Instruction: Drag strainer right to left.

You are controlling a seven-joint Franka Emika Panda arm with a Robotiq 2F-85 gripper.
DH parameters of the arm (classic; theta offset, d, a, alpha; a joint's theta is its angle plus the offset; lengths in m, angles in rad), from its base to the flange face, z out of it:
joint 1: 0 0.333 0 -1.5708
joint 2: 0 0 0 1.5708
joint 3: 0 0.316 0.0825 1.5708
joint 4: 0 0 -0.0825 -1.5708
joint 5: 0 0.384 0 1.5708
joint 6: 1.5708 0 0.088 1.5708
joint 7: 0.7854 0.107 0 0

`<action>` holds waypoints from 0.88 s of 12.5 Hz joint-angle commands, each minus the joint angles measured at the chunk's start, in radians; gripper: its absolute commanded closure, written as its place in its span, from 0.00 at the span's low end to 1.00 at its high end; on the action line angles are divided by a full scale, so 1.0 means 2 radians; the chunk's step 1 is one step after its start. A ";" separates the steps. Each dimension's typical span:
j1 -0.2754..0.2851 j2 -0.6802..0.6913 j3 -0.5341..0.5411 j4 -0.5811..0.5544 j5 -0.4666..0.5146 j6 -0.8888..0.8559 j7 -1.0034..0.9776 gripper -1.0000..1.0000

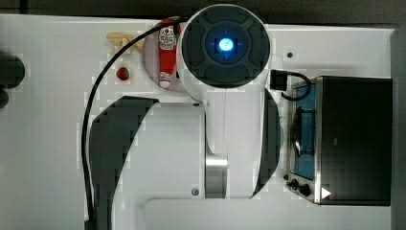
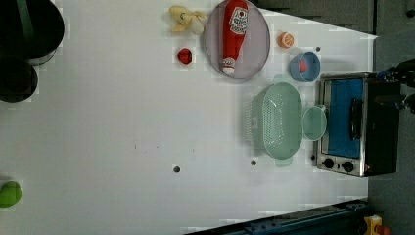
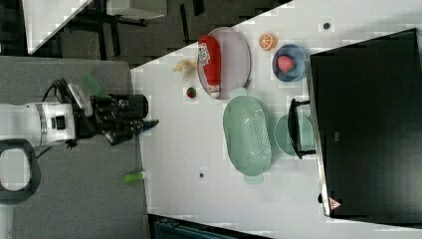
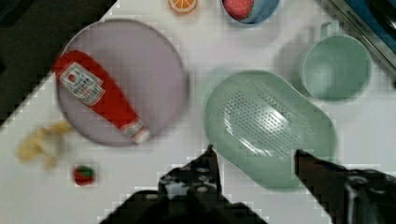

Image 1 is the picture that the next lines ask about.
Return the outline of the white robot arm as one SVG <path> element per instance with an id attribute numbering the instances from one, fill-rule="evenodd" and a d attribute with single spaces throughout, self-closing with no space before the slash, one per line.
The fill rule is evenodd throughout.
<path id="1" fill-rule="evenodd" d="M 123 96 L 93 121 L 86 230 L 147 230 L 153 199 L 251 198 L 278 166 L 271 39 L 260 19 L 221 4 L 159 27 L 186 92 L 179 101 Z"/>

